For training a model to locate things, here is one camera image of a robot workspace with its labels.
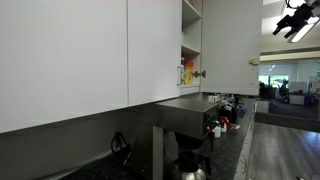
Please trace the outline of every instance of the upper cabinet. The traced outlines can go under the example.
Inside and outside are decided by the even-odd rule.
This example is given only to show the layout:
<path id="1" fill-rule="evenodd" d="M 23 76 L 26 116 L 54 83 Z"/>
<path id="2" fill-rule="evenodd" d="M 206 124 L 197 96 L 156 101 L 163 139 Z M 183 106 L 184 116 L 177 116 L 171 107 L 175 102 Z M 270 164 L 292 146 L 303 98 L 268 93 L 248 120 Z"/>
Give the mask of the upper cabinet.
<path id="1" fill-rule="evenodd" d="M 184 68 L 181 95 L 199 92 L 201 68 L 202 0 L 182 0 L 181 65 Z"/>
<path id="2" fill-rule="evenodd" d="M 201 91 L 257 95 L 262 0 L 203 0 Z"/>
<path id="3" fill-rule="evenodd" d="M 181 6 L 128 0 L 129 106 L 179 96 Z"/>
<path id="4" fill-rule="evenodd" d="M 128 106 L 126 0 L 0 4 L 0 133 Z"/>

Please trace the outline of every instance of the ceiling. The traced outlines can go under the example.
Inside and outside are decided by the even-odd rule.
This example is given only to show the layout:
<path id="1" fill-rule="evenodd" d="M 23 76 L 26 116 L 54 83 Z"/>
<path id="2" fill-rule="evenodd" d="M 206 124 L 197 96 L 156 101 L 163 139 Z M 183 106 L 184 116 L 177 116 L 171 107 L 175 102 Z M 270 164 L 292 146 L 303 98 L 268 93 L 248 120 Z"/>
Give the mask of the ceiling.
<path id="1" fill-rule="evenodd" d="M 290 4 L 295 7 L 303 2 L 304 0 L 291 0 Z M 288 43 L 283 37 L 290 28 L 283 29 L 276 36 L 272 34 L 282 14 L 292 14 L 295 11 L 290 12 L 285 7 L 284 0 L 263 0 L 261 61 L 320 57 L 320 23 L 297 43 Z"/>

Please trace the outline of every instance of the cord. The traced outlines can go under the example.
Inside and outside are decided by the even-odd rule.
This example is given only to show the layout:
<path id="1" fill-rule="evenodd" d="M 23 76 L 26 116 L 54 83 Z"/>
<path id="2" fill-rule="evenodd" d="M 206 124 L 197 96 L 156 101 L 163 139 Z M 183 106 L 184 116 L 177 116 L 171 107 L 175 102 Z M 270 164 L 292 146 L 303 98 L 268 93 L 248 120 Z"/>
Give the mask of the cord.
<path id="1" fill-rule="evenodd" d="M 120 146 L 120 150 L 116 151 L 114 148 L 114 144 Z M 128 159 L 128 153 L 130 154 L 130 145 L 127 144 L 126 139 L 122 135 L 121 132 L 116 132 L 115 136 L 111 140 L 111 151 L 114 155 L 118 157 L 122 157 L 124 159 Z"/>
<path id="2" fill-rule="evenodd" d="M 292 7 L 290 5 L 290 0 L 285 0 L 285 2 L 286 2 L 286 5 L 287 5 L 287 8 L 290 8 L 290 9 L 298 9 L 299 8 L 299 6 L 298 7 Z"/>

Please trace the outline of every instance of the kettle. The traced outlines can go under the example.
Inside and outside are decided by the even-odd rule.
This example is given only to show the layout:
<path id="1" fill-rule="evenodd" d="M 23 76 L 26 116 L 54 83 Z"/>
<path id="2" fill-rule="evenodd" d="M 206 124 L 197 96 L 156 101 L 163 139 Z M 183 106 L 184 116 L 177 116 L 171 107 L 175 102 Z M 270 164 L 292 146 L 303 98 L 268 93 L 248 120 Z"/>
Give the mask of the kettle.
<path id="1" fill-rule="evenodd" d="M 175 180 L 206 180 L 205 172 L 199 168 L 198 157 L 190 151 L 179 154 L 178 167 L 173 171 Z"/>

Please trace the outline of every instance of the window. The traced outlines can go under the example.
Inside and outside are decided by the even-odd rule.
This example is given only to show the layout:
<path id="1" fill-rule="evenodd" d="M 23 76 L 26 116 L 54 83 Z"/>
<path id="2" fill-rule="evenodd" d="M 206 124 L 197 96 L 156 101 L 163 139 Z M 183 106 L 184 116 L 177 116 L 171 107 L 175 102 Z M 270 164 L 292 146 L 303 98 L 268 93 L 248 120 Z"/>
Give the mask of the window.
<path id="1" fill-rule="evenodd" d="M 283 83 L 283 80 L 288 80 L 289 76 L 259 76 L 259 82 L 264 83 L 265 85 L 270 85 L 272 87 L 278 87 L 281 86 Z"/>

